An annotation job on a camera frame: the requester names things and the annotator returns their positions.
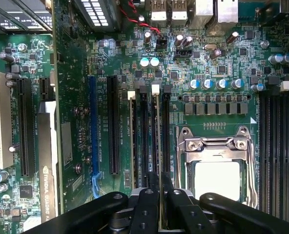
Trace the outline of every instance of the white connector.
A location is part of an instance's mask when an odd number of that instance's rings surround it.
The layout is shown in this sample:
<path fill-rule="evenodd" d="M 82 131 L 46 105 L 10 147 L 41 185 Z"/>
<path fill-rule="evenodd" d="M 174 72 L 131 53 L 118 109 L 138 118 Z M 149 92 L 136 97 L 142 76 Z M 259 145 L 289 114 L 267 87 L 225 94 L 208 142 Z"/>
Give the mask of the white connector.
<path fill-rule="evenodd" d="M 13 154 L 9 152 L 12 145 L 12 119 L 10 89 L 5 85 L 5 74 L 0 72 L 0 169 L 13 165 Z"/>

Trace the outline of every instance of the ram slot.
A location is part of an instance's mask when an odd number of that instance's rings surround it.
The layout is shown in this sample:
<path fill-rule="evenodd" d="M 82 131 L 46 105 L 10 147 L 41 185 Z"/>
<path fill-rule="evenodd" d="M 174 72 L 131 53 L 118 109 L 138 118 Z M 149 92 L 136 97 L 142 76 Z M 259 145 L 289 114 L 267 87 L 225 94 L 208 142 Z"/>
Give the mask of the ram slot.
<path fill-rule="evenodd" d="M 163 172 L 170 172 L 169 100 L 170 95 L 164 93 L 162 100 Z"/>
<path fill-rule="evenodd" d="M 148 173 L 148 102 L 146 87 L 140 87 L 140 113 L 141 113 L 141 152 L 142 152 L 142 187 L 147 187 L 147 173 Z"/>
<path fill-rule="evenodd" d="M 30 79 L 17 79 L 17 101 L 21 175 L 33 176 L 35 173 L 34 108 L 32 101 L 32 81 Z"/>
<path fill-rule="evenodd" d="M 120 172 L 121 162 L 118 79 L 114 75 L 106 77 L 106 80 L 110 173 L 117 175 Z"/>

